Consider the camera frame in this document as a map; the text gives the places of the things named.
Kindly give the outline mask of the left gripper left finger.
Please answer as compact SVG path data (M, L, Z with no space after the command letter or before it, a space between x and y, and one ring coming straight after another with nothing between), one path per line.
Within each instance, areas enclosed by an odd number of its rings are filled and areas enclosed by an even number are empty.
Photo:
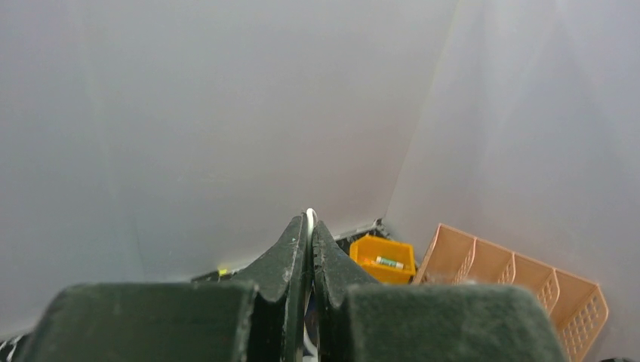
M309 220L228 281L77 284L46 308L23 361L300 361Z

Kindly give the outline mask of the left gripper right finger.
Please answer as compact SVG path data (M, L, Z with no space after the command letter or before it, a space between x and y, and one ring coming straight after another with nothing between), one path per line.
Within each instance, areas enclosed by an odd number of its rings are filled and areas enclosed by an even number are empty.
M321 361L563 361L541 304L504 284L376 281L319 222L312 233Z

